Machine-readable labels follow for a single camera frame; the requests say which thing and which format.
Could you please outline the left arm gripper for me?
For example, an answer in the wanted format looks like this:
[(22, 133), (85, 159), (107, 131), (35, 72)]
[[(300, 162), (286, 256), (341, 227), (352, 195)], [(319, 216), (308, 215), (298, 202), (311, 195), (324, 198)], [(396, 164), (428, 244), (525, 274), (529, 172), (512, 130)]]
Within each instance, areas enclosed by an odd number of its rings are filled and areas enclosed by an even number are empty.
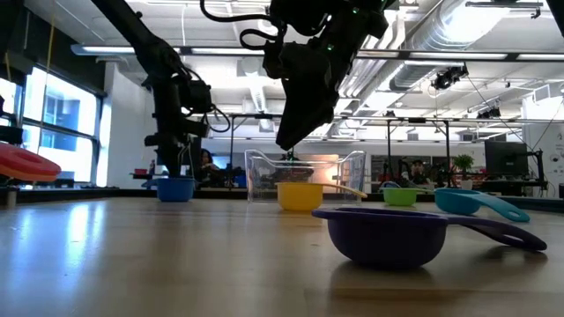
[[(157, 131), (146, 136), (145, 146), (159, 146), (157, 154), (167, 168), (169, 176), (183, 176), (185, 158), (190, 158), (190, 146), (186, 144), (191, 136), (207, 136), (210, 126), (203, 121), (192, 121), (193, 114), (210, 112), (210, 86), (205, 83), (153, 83), (154, 101), (152, 118)], [(176, 155), (174, 172), (174, 146), (184, 144)]]

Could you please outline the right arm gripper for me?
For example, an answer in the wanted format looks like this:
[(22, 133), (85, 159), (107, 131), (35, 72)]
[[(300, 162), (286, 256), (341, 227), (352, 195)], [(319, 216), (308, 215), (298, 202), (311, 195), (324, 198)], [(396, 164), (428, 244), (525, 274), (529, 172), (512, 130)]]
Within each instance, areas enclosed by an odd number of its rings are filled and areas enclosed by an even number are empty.
[(331, 41), (288, 42), (282, 47), (281, 62), (286, 103), (276, 144), (287, 151), (332, 122), (338, 88), (348, 72), (348, 49)]

